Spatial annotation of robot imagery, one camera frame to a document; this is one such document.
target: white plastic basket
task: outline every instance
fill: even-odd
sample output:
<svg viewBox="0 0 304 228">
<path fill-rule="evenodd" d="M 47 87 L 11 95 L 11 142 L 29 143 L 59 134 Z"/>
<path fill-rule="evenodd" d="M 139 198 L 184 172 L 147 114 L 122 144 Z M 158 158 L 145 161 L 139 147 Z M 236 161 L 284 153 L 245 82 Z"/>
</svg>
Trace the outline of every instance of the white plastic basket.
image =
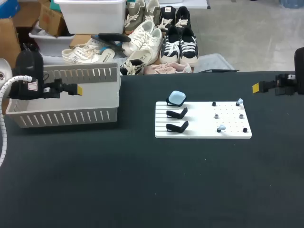
<svg viewBox="0 0 304 228">
<path fill-rule="evenodd" d="M 122 33 L 125 0 L 55 0 L 71 34 Z"/>
<path fill-rule="evenodd" d="M 60 94 L 60 99 L 10 99 L 6 115 L 20 127 L 95 124 L 117 121 L 120 76 L 117 63 L 44 66 L 46 83 L 62 78 L 78 83 L 83 95 Z"/>
<path fill-rule="evenodd" d="M 41 36 L 37 32 L 38 30 L 33 29 L 28 36 L 35 40 L 41 54 L 45 56 L 61 57 L 62 50 L 70 48 L 69 45 L 74 38 L 74 36 L 57 38 L 53 36 Z"/>
</svg>

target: black sneaker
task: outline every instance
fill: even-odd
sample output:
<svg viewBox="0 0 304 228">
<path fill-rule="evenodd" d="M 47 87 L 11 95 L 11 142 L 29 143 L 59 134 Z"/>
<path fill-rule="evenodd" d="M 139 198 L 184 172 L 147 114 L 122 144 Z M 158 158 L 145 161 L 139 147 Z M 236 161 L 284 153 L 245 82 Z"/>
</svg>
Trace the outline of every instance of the black sneaker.
<svg viewBox="0 0 304 228">
<path fill-rule="evenodd" d="M 165 35 L 171 25 L 175 24 L 175 11 L 172 6 L 166 6 L 161 8 L 160 25 L 157 27 L 161 29 L 162 34 Z"/>
<path fill-rule="evenodd" d="M 146 65 L 140 59 L 127 59 L 120 66 L 120 75 L 137 75 Z"/>
<path fill-rule="evenodd" d="M 133 52 L 130 57 L 120 66 L 120 75 L 136 75 L 151 60 L 150 50 L 138 50 Z"/>
<path fill-rule="evenodd" d="M 185 27 L 180 36 L 180 64 L 194 67 L 199 60 L 198 44 L 190 27 Z"/>
<path fill-rule="evenodd" d="M 187 26 L 189 26 L 191 28 L 190 12 L 188 11 L 187 7 L 182 6 L 177 11 L 175 26 L 181 30 Z"/>
<path fill-rule="evenodd" d="M 172 25 L 163 39 L 160 52 L 161 63 L 178 63 L 180 53 L 180 35 L 177 27 Z"/>
</svg>

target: gray floor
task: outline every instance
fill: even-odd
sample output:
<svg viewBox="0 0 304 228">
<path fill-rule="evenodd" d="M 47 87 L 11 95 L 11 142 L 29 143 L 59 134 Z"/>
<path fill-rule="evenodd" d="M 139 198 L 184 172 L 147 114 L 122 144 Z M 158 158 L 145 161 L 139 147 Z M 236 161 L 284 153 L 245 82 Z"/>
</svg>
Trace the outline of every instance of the gray floor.
<svg viewBox="0 0 304 228">
<path fill-rule="evenodd" d="M 279 0 L 210 0 L 211 9 L 190 9 L 199 55 L 221 54 L 240 71 L 294 70 L 304 47 L 304 8 Z"/>
</svg>

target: white shelf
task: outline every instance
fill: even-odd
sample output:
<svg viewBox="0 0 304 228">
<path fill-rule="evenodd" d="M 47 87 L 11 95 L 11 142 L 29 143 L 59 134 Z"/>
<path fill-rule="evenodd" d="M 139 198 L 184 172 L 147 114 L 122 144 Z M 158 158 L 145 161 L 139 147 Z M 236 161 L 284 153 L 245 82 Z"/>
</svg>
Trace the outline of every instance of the white shelf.
<svg viewBox="0 0 304 228">
<path fill-rule="evenodd" d="M 155 107 L 155 137 L 170 139 L 250 139 L 252 132 L 243 104 L 236 106 L 236 102 L 185 102 L 182 107 L 168 106 L 166 102 L 156 102 Z M 181 113 L 184 108 L 188 112 L 182 120 L 167 118 L 166 111 Z M 168 132 L 166 124 L 182 126 L 185 121 L 189 126 L 183 133 Z M 225 130 L 217 132 L 220 125 Z"/>
</svg>

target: black cable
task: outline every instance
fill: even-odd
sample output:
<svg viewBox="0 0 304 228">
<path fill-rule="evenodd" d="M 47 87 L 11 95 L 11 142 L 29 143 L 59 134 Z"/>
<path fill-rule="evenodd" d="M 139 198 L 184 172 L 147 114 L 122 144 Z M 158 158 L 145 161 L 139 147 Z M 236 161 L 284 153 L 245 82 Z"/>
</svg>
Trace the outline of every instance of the black cable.
<svg viewBox="0 0 304 228">
<path fill-rule="evenodd" d="M 43 75 L 43 81 L 46 81 L 48 79 L 48 77 L 49 77 L 48 73 L 46 73 L 45 75 Z"/>
<path fill-rule="evenodd" d="M 226 73 L 226 72 L 237 72 L 238 70 L 231 70 L 231 69 L 210 69 L 210 70 L 203 70 L 200 73 L 212 72 L 212 73 Z"/>
</svg>

